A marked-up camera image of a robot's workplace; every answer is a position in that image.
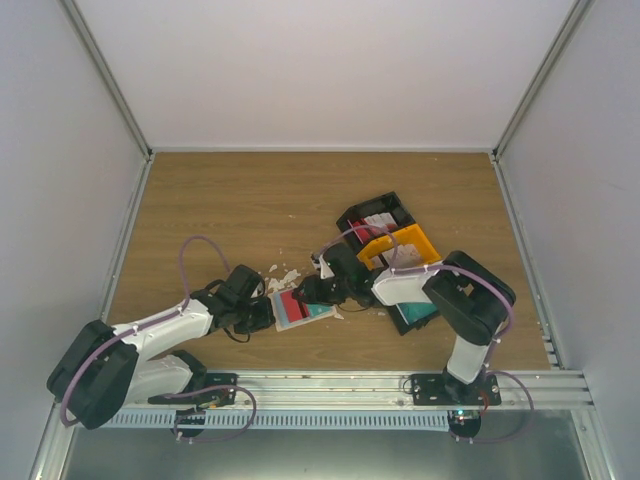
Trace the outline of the red credit card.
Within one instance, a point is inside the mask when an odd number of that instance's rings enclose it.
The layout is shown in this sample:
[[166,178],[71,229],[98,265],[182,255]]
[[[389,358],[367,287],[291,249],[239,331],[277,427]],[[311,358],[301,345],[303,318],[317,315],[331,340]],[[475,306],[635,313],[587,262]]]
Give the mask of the red credit card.
[[284,315],[288,323],[300,323],[308,319],[308,312],[304,303],[296,301],[292,297],[293,290],[283,291],[280,300],[284,308]]

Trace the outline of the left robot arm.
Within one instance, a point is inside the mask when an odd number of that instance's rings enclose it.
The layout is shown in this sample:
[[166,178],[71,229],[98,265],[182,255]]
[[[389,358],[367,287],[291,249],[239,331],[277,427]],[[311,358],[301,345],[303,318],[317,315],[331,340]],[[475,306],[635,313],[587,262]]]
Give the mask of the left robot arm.
[[274,322],[262,276],[245,265],[190,293],[178,305],[130,323],[87,323],[46,386],[66,427],[96,429],[137,403],[209,407],[233,392],[179,344],[221,331],[236,342]]

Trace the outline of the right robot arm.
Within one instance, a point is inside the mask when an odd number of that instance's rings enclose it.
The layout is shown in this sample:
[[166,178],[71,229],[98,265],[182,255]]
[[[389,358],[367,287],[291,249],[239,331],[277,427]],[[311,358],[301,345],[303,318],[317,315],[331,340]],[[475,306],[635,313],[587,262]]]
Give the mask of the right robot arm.
[[347,299],[362,307],[432,305],[456,334],[442,373],[444,396],[464,405],[474,398],[495,346],[514,321],[513,290],[462,251],[432,264],[368,268],[348,246],[328,247],[315,258],[318,272],[292,297],[304,304],[337,306]]

